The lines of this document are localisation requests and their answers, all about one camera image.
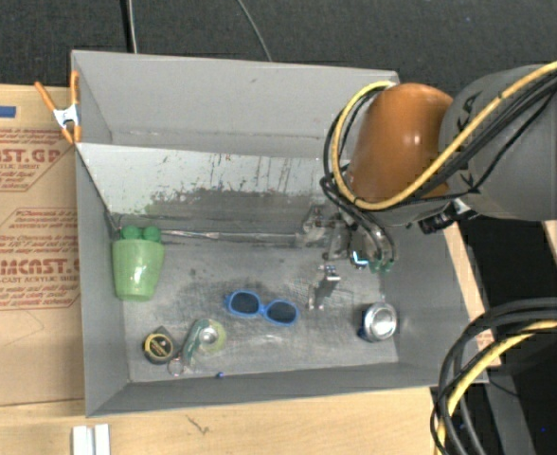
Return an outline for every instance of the orange clip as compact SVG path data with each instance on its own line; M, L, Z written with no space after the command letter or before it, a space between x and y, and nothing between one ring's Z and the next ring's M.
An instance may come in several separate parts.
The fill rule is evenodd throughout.
M70 73L70 106L64 110L57 108L51 96L49 96L49 93L40 82L36 81L34 87L41 95L41 98L43 98L43 102L47 109L53 113L53 116L62 127L62 135L66 141L71 145L75 142L79 143L81 141L81 124L79 121L79 105L81 104L79 73L77 71L72 71ZM66 125L66 123L70 121L74 123L74 128L72 130L73 135L70 135Z

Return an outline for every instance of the black cable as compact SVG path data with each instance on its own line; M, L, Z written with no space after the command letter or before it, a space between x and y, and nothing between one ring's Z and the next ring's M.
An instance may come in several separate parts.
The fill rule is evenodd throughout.
M394 205L394 206L391 206L391 207L387 208L386 210L396 209L396 208L400 208L400 207L403 207L403 206L410 206L410 205L415 205L415 204L423 204L423 203L439 202L439 201L451 201L451 200L454 200L454 199L459 199L460 197L463 197L464 195L466 195L468 193L471 193L472 191L476 191L487 180L487 178L491 175L491 173L494 171L495 167L497 166L497 163L499 162L499 160L511 148L511 146L514 144L514 142L518 138L520 138L523 135L523 133L525 131L527 131L529 126L544 112L544 110L548 107L550 101L552 100L552 98L554 97L556 92L557 92L557 90L552 89L552 92L545 99L545 101L542 103L542 105L533 113L533 115L530 118L527 119L527 121L525 121L525 123L523 123L523 125L521 125L521 127L511 137L511 139L508 140L508 142L499 150L499 152L495 156L494 160L492 161L491 164L489 164L489 166L487 167L487 169L485 170L483 175L480 176L480 178L477 180L477 182L470 189L468 189L468 191L458 192L458 193L453 193L453 194L445 194L445 195L441 195L441 196L437 196L437 197L409 198L409 199L405 199L404 201L400 202L397 205Z
M557 306L557 299L532 299L532 300L519 300L514 301L511 303L507 303L495 309L483 314L482 316L478 317L475 321L473 321L462 333L456 344L452 347L449 351L443 365L440 370L440 383L439 383L439 394L445 394L446 387L447 387L447 374L449 371L449 366L452 362L454 362L454 372L459 369L461 359L457 359L460 353L463 353L463 350L466 344L474 339L476 335L480 334L484 330L488 328L494 328L499 325L505 325L517 321L530 321L532 319L537 319L540 316L546 314L546 310L542 310L541 312L537 309L554 309ZM440 406L442 410L447 412L446 408L446 400L444 405ZM451 420L445 420L445 427L448 433L451 434L452 437L455 436L456 440L458 439L457 434L455 433L455 428L453 427Z
M132 26L129 11L129 0L118 0L120 4L120 15L123 24L123 34L125 35L125 44L127 46L127 52L134 53L134 41L135 38L132 35Z
M517 119L522 113L535 105L546 94L554 89L556 84L547 84L557 79L557 75L549 75L541 81L530 86L516 99L509 100L506 108L500 112L499 118L491 122L481 134L473 138L473 140L463 148L457 155L452 155L449 161L444 163L440 170L423 184L417 191L412 194L413 198L421 198L431 192L433 189L443 184L454 173L457 173L465 164L467 164L483 147L487 145L494 137L502 132L509 124Z
M546 314L546 312L542 312L542 316L543 315L549 316L550 319L556 319L557 318L557 312L556 311L552 311L549 314ZM535 320L535 318L534 319L529 319L525 323L529 326L530 322L533 322L534 320ZM500 335L495 340L495 342L502 341L506 338L519 336L522 333L522 331L529 332L529 333L547 333L547 332L549 332L549 330L547 330L547 329L525 329L524 327L521 327L519 325L515 328L512 328L508 333ZM454 364L454 374L455 374L454 378L448 384L445 383L443 388L441 386L439 387L437 402L435 403L435 406L432 410L432 415L431 415L430 419L431 419L431 432L432 432L433 438L435 440L435 444L440 449L441 453L447 453L447 451L446 451L446 448L440 443L440 440L439 440L438 435L436 433L436 427L435 427L435 421L434 420L438 416L439 413L440 413L440 418L442 419L442 421L445 425L445 430L447 432L448 440L454 446L454 448L456 449L456 452L459 455L467 455L468 454L466 448L463 446L463 443L459 439L459 435L457 433L457 430L456 430L455 426L453 425L453 421L451 420L451 415L449 414L449 410L448 410L448 407L447 407L448 397L453 392L453 389L456 387L456 385L462 379L462 377L467 375L475 367L475 365L478 363L478 361L483 356L485 356L490 349L493 348L493 346L494 346L494 343L486 346L482 351L477 353L471 360L469 360L466 363L466 366L464 368L461 368L461 365L460 365L461 364L461 356L459 357L459 359L456 359L455 364ZM462 402L465 403L463 397L459 400L459 408L460 408L460 413L461 414L463 414L463 411L461 409L462 408ZM480 453L481 455L482 454L486 455L486 452L484 451L482 445L480 444L480 441L478 440L478 436L477 436L476 431L474 429L474 423L473 423L472 419L470 417L468 417L467 420L464 420L464 424L467 427L467 431L468 431L469 435L471 436L471 442L473 442L473 446L474 446L476 452Z
M243 0L236 0L236 1L239 4L239 7L241 7L241 10L243 11L244 16L247 18L247 21L249 21L249 25L251 26L251 28L253 28L253 31L255 32L256 37L258 38L258 42L260 43L261 48L263 49L263 53L266 56L266 59L271 63L272 56L270 55L270 50L268 50L268 46L266 45L266 42L264 42L263 37L261 37L261 32L258 29L258 26L256 26L253 17L249 13L249 10L247 10L247 7L244 5Z
M366 94L356 103L355 107L352 109L352 112L350 114L350 119L348 120L348 124L346 125L346 128L344 128L344 135L342 136L342 146L339 149L340 155L342 155L342 153L344 152L344 147L346 146L346 140L348 139L348 135L350 134L350 129L352 128L352 124L356 120L356 115L358 115L358 112L363 108L363 106L369 100L375 98L378 93L379 91L376 89L373 92Z
M348 136L348 133L350 132L350 128L354 123L354 119L356 118L357 114L363 108L365 103L371 100L378 92L379 91L377 89L371 90L367 94L362 96L359 99L359 101L357 101L354 104L352 111L350 112L349 122L347 124L347 127L345 128L344 137L342 138L340 154L344 151L344 147L346 145L345 138ZM384 236L386 237L386 240L390 244L390 249L391 249L390 260L394 262L396 261L396 245L392 240L392 238L384 231L384 229L375 221L375 219L372 216L365 214L363 211L361 211L356 206L354 206L354 204L352 204L350 201L344 199L340 194L338 188L335 186L329 155L330 155L333 134L335 132L335 126L337 121L339 120L339 117L342 115L343 111L344 110L341 110L337 114L337 116L333 119L332 125L330 126L327 135L325 136L325 143L323 146L323 171L325 176L320 180L321 190L323 190L325 195L329 198L329 200L332 203L334 203L339 209L346 212L348 216L350 216L358 226L363 228L368 233L369 237L371 238L371 241L373 241L373 244L377 249L378 256L382 255L382 245L380 243L380 240L375 235L372 228L380 229L383 232ZM342 169L339 172L342 173L344 170L347 169L347 167L348 166L342 167Z
M483 183L485 182L485 180L487 180L487 178L489 177L489 175L491 174L491 172L494 171L495 167L497 166L497 163L499 162L499 160L502 158L502 156L511 148L511 146L514 144L514 142L520 138L523 133L527 130L527 128L529 128L529 126L542 114L544 113L544 110L546 110L546 108L548 107L548 105L550 104L550 102L552 101L552 98L554 98L555 94L556 94L557 90L553 90L552 93L546 98L546 100L542 103L542 106L540 106L537 111L535 111L535 113L533 113L533 115L531 115L531 117L525 121L525 123L523 125L521 125L521 127L516 131L516 133L511 137L510 140L508 140L506 142L506 144L499 150L499 152L497 153L497 155L495 156L494 160L492 161L491 164L489 164L489 167L487 167L487 170L485 171L485 173L480 176L480 178L478 179L478 181L474 184L474 187L472 189L476 190L478 189L481 185L483 185Z
M465 349L466 344L474 339L481 332L499 327L501 325L530 322L538 319L555 319L557 317L557 299L532 299L532 300L519 300L511 303L495 307L495 309L487 312L486 314L478 317L464 330L458 341L450 349L449 353L444 359L440 369L440 382L439 382L439 401L438 411L442 413L443 423L450 441L455 446L458 453L466 453L465 448L459 440L456 429L448 415L447 408L447 393L448 387L455 385L456 379L460 376L456 374L456 379L447 383L448 373L451 364L454 364L454 373L461 372L461 356Z

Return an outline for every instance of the black floor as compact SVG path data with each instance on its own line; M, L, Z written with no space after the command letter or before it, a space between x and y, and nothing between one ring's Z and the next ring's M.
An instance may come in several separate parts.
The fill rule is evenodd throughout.
M557 59L557 0L242 1L274 61L392 69L450 94ZM135 24L142 53L267 59L237 0L135 0ZM126 51L116 0L0 0L0 82L66 85L73 48ZM462 230L491 306L557 295L541 225L483 218ZM515 380L537 453L557 453L557 351Z

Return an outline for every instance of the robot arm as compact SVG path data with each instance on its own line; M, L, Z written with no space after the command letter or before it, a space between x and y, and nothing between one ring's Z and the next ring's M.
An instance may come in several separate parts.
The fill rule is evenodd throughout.
M432 232L479 214L546 221L557 218L556 147L557 62L486 76L454 99L422 84L377 83L328 133L325 190L380 227L418 222Z

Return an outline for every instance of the yellow cable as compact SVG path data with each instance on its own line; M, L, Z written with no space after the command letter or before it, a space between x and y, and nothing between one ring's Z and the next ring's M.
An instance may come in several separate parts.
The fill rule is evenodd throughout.
M367 92L370 92L374 89L378 88L387 88L389 87L386 85L385 82L376 82L374 84L370 84L369 86L361 89L346 105L344 110L342 111L341 115L338 118L337 123L335 124L335 131L332 137L332 146L331 146L331 154L332 154L332 168L333 168L333 177L335 179L335 184L337 188L341 192L341 194L346 197L350 202L352 202L355 206L359 207L360 209L365 210L382 210L389 208L398 204L399 202L406 199L409 195L419 189L431 176L435 173L439 167L447 161L447 159L459 148L459 146L468 138L472 132L478 127L478 125L488 117L494 110L499 106L499 104L506 100L507 98L511 97L514 93L516 93L519 89L526 86L533 80L544 76L550 72L553 72L557 69L557 61L553 63L546 64L538 69L530 72L527 76L521 78L514 84L512 84L509 88L507 88L500 96L494 98L485 108L483 108L478 115L462 130L460 134L453 140L453 142L435 159L434 162L420 175L413 183L411 183L406 189L399 192L398 194L394 195L393 197L386 199L380 202L368 202L364 199L356 197L349 187L346 185L344 181L344 177L339 172L339 140L342 136L342 129L344 127L344 122L346 121L346 117L349 112L352 110L354 105L357 101L359 101Z
M449 414L452 415L456 410L456 406L459 403L461 397L466 393L470 385L474 380L487 369L491 363L497 358L508 351L510 348L521 343L523 340L535 335L534 332L525 333L528 330L546 330L553 329L557 327L557 320L542 320L529 325L525 329L521 330L521 334L515 337L506 338L499 342L495 342L494 345L487 351L482 358L475 364L475 366L465 374L457 383L456 388L453 390L449 399L447 401L447 409ZM437 429L437 434L439 436L440 443L444 446L445 444L445 424L442 420L439 421L439 427ZM435 455L440 455L439 448L435 446Z

